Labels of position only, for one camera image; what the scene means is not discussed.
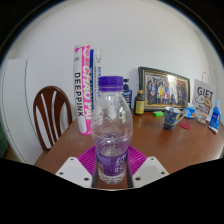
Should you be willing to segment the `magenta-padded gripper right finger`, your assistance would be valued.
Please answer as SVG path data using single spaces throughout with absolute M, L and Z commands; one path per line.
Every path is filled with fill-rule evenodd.
M 156 157 L 147 157 L 134 147 L 128 148 L 127 184 L 140 188 L 168 175 Z

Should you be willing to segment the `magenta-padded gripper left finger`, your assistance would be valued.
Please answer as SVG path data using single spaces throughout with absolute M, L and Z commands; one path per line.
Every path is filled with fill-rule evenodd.
M 98 178 L 95 147 L 87 149 L 78 157 L 69 157 L 56 176 L 84 188 L 95 188 Z

